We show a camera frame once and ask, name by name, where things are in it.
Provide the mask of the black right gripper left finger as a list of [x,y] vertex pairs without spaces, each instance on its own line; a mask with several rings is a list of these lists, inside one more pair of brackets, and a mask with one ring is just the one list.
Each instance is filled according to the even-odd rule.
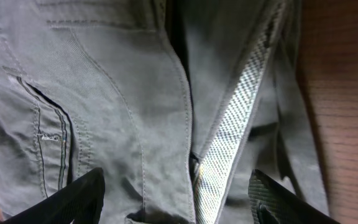
[[105,193],[104,173],[95,168],[33,207],[0,224],[98,224]]

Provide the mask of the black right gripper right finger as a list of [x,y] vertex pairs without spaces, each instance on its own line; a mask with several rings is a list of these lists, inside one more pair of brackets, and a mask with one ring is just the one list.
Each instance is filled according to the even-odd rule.
[[251,173],[248,195],[257,224],[339,224],[258,169]]

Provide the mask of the grey shorts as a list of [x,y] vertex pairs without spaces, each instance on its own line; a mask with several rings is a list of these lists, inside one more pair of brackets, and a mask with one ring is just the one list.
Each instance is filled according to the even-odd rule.
[[252,223],[253,170],[328,214],[300,0],[0,1],[0,210],[100,167],[101,223]]

